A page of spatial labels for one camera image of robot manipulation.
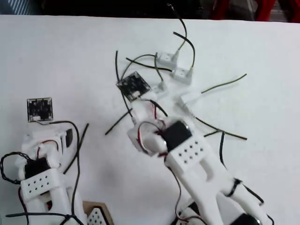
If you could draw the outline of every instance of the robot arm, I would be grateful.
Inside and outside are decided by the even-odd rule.
[[[224,225],[216,199],[218,193],[230,197],[245,212],[231,225],[246,222],[250,225],[267,224],[267,214],[245,187],[240,185],[240,181],[221,164],[189,119],[166,117],[164,127],[161,120],[145,117],[141,121],[139,118],[139,122],[128,132],[130,139],[138,150],[150,156],[156,153],[166,155],[165,165],[189,192],[207,224]],[[143,132],[142,138],[138,137],[139,131]],[[199,176],[199,169],[205,171],[205,178]],[[197,222],[194,224],[203,224],[200,220]]]
[[[67,133],[65,130],[43,129],[25,135],[21,152],[31,160],[19,157],[15,165],[19,168],[22,200],[28,212],[72,215],[73,183],[60,172],[60,162],[71,144]],[[75,194],[74,214],[81,223],[70,218],[65,224],[87,224],[78,192]],[[64,217],[53,215],[29,217],[31,225],[61,224],[63,220]]]

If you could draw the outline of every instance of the white table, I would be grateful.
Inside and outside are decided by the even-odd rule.
[[[225,136],[227,168],[261,195],[277,225],[297,224],[299,213],[300,25],[288,23],[186,20],[196,48],[193,87],[248,76],[207,93],[193,110],[211,124],[248,137]],[[52,97],[55,120],[72,120],[83,130],[79,191],[84,200],[104,202],[115,224],[166,225],[174,218],[178,187],[162,159],[150,158],[131,144],[129,117],[108,136],[104,132],[125,112],[115,86],[125,57],[174,52],[183,33],[177,20],[92,17],[0,16],[0,153],[19,150],[27,127],[26,99]],[[180,64],[190,65],[186,45]],[[147,80],[155,70],[134,65]],[[177,114],[173,97],[185,87],[168,81],[172,97],[159,102]],[[203,133],[212,131],[199,124]],[[220,134],[208,137],[218,151]],[[14,159],[7,160],[15,177]],[[76,166],[69,175],[76,176]],[[2,216],[21,212],[17,186],[0,181]],[[26,224],[4,218],[4,224]]]

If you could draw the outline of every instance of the white 3d-printed part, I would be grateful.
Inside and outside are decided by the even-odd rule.
[[[24,201],[61,186],[60,173],[57,169],[49,169],[33,177],[21,181]]]
[[[177,67],[177,58],[178,55],[176,54],[161,52],[158,54],[157,63],[165,68],[173,70]]]
[[[192,153],[195,155],[199,150],[198,158],[194,158]],[[218,193],[224,195],[230,193],[234,177],[221,164],[203,136],[196,131],[193,132],[192,137],[168,154],[166,164],[195,200],[204,220],[210,225],[223,225],[216,197]],[[198,167],[206,171],[206,179],[199,176]],[[259,219],[262,224],[267,221],[267,215],[243,185],[238,185],[230,198],[247,214]]]
[[[102,212],[99,208],[94,208],[88,217],[88,225],[106,225]]]
[[[193,68],[191,68],[190,70],[183,69],[183,68],[175,68],[172,71],[171,76],[175,80],[181,83],[190,85],[192,83],[192,74],[193,74]]]

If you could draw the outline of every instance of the white connector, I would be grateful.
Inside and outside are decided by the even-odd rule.
[[[157,55],[157,63],[165,68],[173,70],[177,67],[178,55],[179,51],[175,54],[161,52]]]
[[[171,72],[171,77],[187,85],[190,85],[192,83],[192,75],[193,75],[193,68],[190,68],[190,70],[183,69],[183,68],[175,68]]]
[[[181,95],[177,100],[177,105],[186,113],[192,114],[188,107],[188,103],[198,100],[201,97],[201,92],[193,91]]]
[[[168,94],[168,88],[164,81],[152,88],[152,90],[157,95],[157,98],[162,98]]]

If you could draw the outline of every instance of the circuit board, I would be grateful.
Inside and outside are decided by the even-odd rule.
[[[125,77],[116,85],[130,102],[133,102],[138,97],[151,90],[151,87],[138,74],[138,72],[134,72],[131,75]]]
[[[27,99],[28,122],[53,120],[52,98]]]

